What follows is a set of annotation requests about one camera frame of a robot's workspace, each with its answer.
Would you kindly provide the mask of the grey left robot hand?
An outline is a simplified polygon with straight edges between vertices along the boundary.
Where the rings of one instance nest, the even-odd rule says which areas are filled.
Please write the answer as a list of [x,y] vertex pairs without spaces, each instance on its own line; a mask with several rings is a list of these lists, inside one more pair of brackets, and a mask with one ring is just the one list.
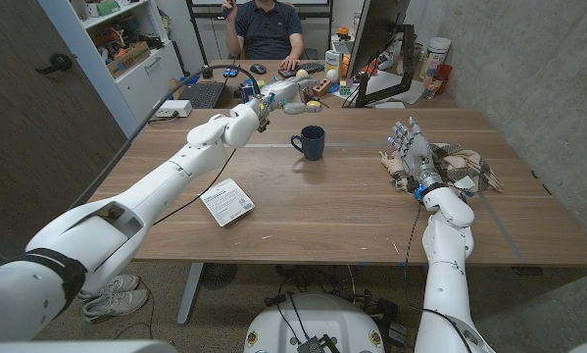
[[267,84],[262,92],[267,95],[273,94],[273,99],[269,104],[271,112],[281,109],[285,114],[298,115],[317,110],[317,108],[308,105],[309,102],[318,99],[314,92],[315,84],[316,82],[309,78],[291,77]]

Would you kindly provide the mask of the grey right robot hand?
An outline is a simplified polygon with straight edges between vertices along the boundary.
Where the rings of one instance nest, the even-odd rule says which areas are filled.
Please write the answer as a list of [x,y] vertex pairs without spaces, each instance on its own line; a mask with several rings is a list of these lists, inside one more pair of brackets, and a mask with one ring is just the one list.
[[399,154],[403,170],[423,188],[441,184],[442,178],[434,167],[430,146],[419,124],[413,117],[409,118],[409,124],[397,122],[392,127],[394,135],[388,138]]

